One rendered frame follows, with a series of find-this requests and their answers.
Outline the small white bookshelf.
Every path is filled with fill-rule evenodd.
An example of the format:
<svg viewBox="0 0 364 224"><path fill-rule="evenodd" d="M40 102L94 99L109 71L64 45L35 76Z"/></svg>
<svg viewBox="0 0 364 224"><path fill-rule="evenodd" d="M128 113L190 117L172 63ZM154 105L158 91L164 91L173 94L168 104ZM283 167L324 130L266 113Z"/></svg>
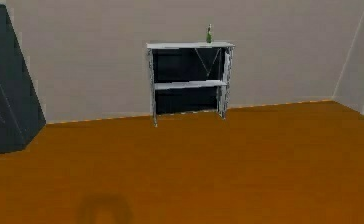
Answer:
<svg viewBox="0 0 364 224"><path fill-rule="evenodd" d="M148 43L152 117L208 110L225 118L234 48L229 42Z"/></svg>

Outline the dark grey cabinet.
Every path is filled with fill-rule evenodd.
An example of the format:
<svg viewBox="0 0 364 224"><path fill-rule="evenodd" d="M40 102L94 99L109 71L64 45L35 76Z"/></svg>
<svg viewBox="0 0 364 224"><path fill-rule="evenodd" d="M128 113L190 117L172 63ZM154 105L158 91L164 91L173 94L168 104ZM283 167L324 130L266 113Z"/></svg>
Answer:
<svg viewBox="0 0 364 224"><path fill-rule="evenodd" d="M0 4L0 154L24 150L45 125L8 9Z"/></svg>

